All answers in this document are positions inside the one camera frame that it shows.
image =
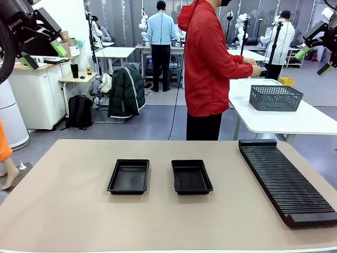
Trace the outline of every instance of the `plastic basket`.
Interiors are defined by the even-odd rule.
[[[280,78],[280,83],[286,86],[293,86],[295,83],[295,80],[290,77],[282,77]]]
[[[252,85],[249,102],[258,111],[295,112],[302,97],[290,86]]]

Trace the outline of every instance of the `white cabinet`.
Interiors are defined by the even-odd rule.
[[[27,129],[51,130],[65,116],[61,84],[65,66],[56,65],[43,70],[14,69],[9,77],[17,105]]]

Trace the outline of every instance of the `small side table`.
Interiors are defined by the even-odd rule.
[[[67,97],[67,91],[66,91],[66,85],[67,83],[87,83],[90,82],[93,78],[97,76],[96,72],[93,72],[91,75],[88,75],[86,72],[79,72],[78,78],[73,78],[73,73],[70,73],[69,75],[59,79],[59,82],[63,82],[63,94],[64,94],[64,102],[65,102],[65,112],[66,117],[69,118],[69,106],[68,106],[68,97]]]

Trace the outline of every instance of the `dark green jacket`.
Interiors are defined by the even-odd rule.
[[[144,94],[144,80],[134,65],[115,70],[107,115],[113,118],[139,115],[145,105]]]

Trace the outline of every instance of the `black cup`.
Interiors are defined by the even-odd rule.
[[[72,68],[73,78],[78,78],[78,65],[72,63],[70,64],[70,67]]]

